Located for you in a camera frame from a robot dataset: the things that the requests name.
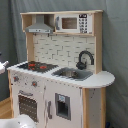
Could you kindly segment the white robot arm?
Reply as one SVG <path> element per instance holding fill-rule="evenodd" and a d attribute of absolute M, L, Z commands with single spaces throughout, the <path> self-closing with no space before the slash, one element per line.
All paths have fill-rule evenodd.
<path fill-rule="evenodd" d="M 4 63 L 0 62 L 0 74 L 5 72 L 5 67 L 9 64 L 8 61 L 5 61 Z"/>

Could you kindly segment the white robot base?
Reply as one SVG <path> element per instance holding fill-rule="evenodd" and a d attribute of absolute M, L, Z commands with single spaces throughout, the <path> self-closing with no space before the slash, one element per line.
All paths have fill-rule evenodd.
<path fill-rule="evenodd" d="M 0 128 L 37 128 L 35 122 L 25 114 L 16 118 L 0 119 Z"/>

